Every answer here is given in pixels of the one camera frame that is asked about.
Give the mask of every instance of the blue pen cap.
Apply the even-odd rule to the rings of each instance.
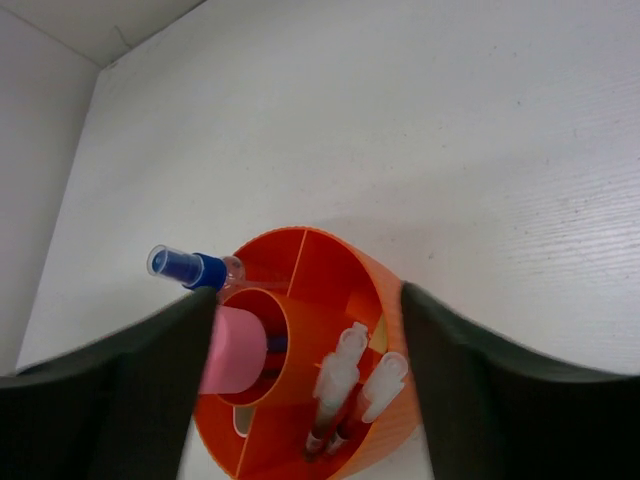
[[[147,270],[151,275],[180,282],[190,290],[210,286],[220,291],[227,279],[227,267],[222,259],[202,253],[185,253],[165,245],[151,250]]]

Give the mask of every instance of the marker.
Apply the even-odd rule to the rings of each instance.
[[[333,419],[358,383],[358,362],[367,343],[367,327],[355,322],[340,335],[335,353],[324,358],[313,392],[313,397],[318,399],[318,410],[305,443],[307,461],[312,461],[320,452]]]
[[[326,452],[334,455],[353,436],[359,426],[372,423],[404,388],[402,379],[409,371],[404,356],[387,352],[358,394],[356,408],[342,420],[332,435]]]

